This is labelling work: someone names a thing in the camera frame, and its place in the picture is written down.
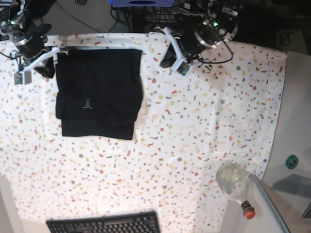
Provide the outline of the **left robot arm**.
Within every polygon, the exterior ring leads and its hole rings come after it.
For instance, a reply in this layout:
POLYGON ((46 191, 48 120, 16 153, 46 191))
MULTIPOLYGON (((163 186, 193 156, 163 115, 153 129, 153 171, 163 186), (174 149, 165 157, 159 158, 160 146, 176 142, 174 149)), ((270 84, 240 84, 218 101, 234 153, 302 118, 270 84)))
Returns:
POLYGON ((228 46, 238 32, 239 12, 244 8, 242 0, 197 0, 196 10, 203 16, 176 14, 175 24, 160 28, 170 41, 160 66, 162 68, 180 65, 201 66, 203 64, 223 64, 233 59, 228 46), (229 51, 229 57, 223 61, 203 58, 202 53, 223 44, 229 51))

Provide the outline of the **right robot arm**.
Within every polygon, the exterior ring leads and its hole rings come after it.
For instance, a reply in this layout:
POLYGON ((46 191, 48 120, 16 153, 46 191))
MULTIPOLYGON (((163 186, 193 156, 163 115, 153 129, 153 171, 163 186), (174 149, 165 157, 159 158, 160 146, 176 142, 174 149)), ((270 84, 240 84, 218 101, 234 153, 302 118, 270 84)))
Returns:
POLYGON ((17 48, 16 55, 2 56, 16 61, 20 71, 52 50, 45 44, 46 34, 52 26, 47 23, 36 25, 56 3, 55 0, 2 0, 0 2, 0 34, 8 37, 17 48))

